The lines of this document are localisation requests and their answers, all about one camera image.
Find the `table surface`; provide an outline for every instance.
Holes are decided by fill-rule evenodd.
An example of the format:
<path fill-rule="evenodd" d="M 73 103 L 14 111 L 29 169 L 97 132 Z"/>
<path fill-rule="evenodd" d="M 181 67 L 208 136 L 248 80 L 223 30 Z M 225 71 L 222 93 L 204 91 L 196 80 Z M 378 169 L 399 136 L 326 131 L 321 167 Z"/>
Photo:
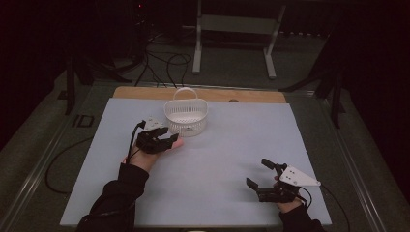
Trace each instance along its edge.
<path fill-rule="evenodd" d="M 258 202 L 246 178 L 261 187 L 272 185 L 275 173 L 260 163 L 263 158 L 292 164 L 315 178 L 283 94 L 215 89 L 196 92 L 209 104 L 207 128 L 197 136 L 184 138 L 183 147 L 159 158 L 145 193 L 136 201 L 135 226 L 281 224 L 278 209 Z M 144 87 L 119 87 L 115 91 L 75 183 L 62 225 L 75 226 L 101 194 L 103 185 L 116 178 L 118 160 L 127 153 L 135 119 L 150 115 L 165 120 L 162 107 L 174 93 L 175 89 Z M 232 99 L 239 103 L 230 103 Z M 252 120 L 253 116 L 263 120 Z M 307 189 L 314 199 L 310 215 L 323 224 L 332 223 L 319 187 Z"/>

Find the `sleeve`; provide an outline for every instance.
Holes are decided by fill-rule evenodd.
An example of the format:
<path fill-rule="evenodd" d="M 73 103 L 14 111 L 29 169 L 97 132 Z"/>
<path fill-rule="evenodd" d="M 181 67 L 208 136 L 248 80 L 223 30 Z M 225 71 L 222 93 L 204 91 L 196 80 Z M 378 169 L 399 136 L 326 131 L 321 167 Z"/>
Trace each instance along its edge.
<path fill-rule="evenodd" d="M 133 229 L 135 200 L 142 195 L 149 174 L 145 170 L 121 163 L 118 180 L 103 188 L 90 214 L 83 217 L 76 231 L 129 231 Z"/>
<path fill-rule="evenodd" d="M 301 205 L 288 213 L 279 213 L 283 232 L 325 232 L 319 220 L 312 220 L 307 208 Z"/>

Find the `dark background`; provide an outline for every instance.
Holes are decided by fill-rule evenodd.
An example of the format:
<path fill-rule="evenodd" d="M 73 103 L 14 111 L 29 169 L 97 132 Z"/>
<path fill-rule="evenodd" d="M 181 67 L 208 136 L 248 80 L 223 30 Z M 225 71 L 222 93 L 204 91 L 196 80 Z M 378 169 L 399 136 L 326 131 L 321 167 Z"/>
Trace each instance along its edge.
<path fill-rule="evenodd" d="M 89 0 L 16 0 L 1 4 L 0 149 L 53 89 L 54 79 L 66 67 L 67 44 L 74 42 L 99 62 L 109 63 L 113 57 L 138 55 L 145 31 L 130 28 L 141 20 L 151 20 L 175 38 L 181 37 L 181 25 L 195 24 L 196 1 L 139 1 L 144 9 L 135 9 L 133 18 L 128 17 L 127 1 L 115 1 L 116 6 L 110 6 L 110 2 L 98 1 L 99 8 Z M 226 7 L 229 1 L 209 1 L 203 10 L 228 15 L 269 14 L 259 12 L 254 1 L 242 3 L 242 8 L 232 10 Z M 328 69 L 340 62 L 339 57 L 345 58 L 343 87 L 349 90 L 408 200 L 409 10 L 409 3 L 398 0 L 366 5 L 294 3 L 287 8 L 280 28 L 285 35 L 331 35 L 315 66 Z M 122 45 L 130 42 L 131 53 Z"/>

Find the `hand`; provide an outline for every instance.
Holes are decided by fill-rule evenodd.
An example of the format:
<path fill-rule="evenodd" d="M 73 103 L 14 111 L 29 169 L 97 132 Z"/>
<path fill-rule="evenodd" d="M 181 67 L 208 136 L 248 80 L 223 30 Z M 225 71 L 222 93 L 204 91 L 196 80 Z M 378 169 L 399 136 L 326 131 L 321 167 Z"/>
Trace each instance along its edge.
<path fill-rule="evenodd" d="M 172 144 L 172 148 L 177 148 L 177 147 L 181 147 L 182 145 L 184 145 L 184 140 L 182 138 L 178 138 L 177 141 L 175 141 Z M 138 147 L 135 146 L 135 144 L 132 146 L 132 154 L 134 154 L 131 159 L 130 159 L 130 164 L 135 165 L 137 167 L 140 167 L 142 169 L 144 169 L 147 172 L 150 172 L 152 166 L 155 164 L 155 162 L 157 161 L 158 157 L 162 154 L 161 153 L 157 153 L 157 154 L 146 154 L 145 152 L 143 152 L 142 150 L 139 150 Z"/>
<path fill-rule="evenodd" d="M 295 199 L 292 202 L 277 203 L 278 208 L 283 214 L 288 213 L 292 211 L 293 209 L 298 208 L 301 205 L 302 205 L 302 200 L 299 199 L 298 197 L 295 197 Z"/>

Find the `white basket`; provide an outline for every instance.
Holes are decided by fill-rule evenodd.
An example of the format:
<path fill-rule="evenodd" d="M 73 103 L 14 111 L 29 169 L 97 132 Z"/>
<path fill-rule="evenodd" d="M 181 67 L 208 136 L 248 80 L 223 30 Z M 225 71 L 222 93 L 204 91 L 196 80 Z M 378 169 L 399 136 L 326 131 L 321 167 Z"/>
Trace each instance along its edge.
<path fill-rule="evenodd" d="M 181 91 L 192 91 L 195 99 L 175 100 Z M 196 92 L 188 87 L 178 89 L 172 101 L 163 106 L 165 116 L 168 119 L 168 128 L 172 133 L 179 133 L 182 137 L 190 137 L 200 134 L 206 126 L 208 103 L 198 98 Z"/>

